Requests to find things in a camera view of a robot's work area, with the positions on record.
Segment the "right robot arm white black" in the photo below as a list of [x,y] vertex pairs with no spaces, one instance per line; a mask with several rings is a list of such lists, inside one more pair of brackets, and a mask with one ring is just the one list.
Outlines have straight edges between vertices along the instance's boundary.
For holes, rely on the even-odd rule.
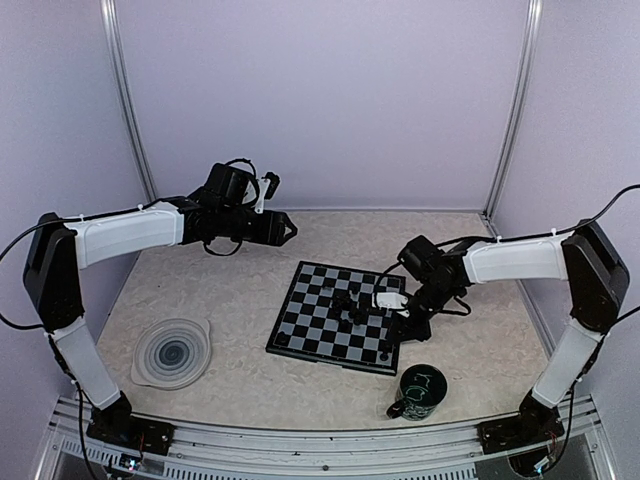
[[562,334],[517,411],[480,423],[478,433],[485,451],[500,451],[566,432],[558,406],[625,319],[621,308],[631,283],[628,267],[596,220],[512,238],[463,236],[434,243],[419,235],[401,249],[396,263],[419,287],[412,294],[374,293],[374,305],[399,316],[387,345],[428,340],[431,319],[474,286],[506,281],[547,286],[553,305],[565,308],[558,322]]

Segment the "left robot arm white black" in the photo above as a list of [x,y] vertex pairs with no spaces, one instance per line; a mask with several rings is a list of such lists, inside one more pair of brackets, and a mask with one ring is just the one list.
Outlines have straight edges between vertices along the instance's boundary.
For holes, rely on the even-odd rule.
[[149,423],[133,416],[100,358],[84,320],[80,270],[154,247],[209,246],[217,238],[280,247],[298,229],[286,213],[264,207],[279,184],[278,175],[258,177],[249,160],[234,159],[214,164],[205,183],[188,196],[89,217],[40,217],[23,284],[61,369],[92,405],[89,437],[127,445],[146,437]]

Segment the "black grey chess board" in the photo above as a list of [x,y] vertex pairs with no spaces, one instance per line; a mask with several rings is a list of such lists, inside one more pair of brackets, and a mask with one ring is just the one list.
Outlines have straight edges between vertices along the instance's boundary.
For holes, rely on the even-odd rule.
[[[331,290],[321,292],[327,282]],[[326,363],[366,373],[394,376],[398,370],[399,346],[390,347],[390,358],[379,359],[382,344],[395,314],[373,308],[369,322],[354,326],[350,332],[340,332],[336,320],[329,319],[332,293],[336,289],[370,293],[404,290],[403,276],[381,278],[378,272],[347,268],[310,261],[298,263],[265,350],[274,355],[299,360]],[[274,344],[276,335],[290,336],[287,347]]]

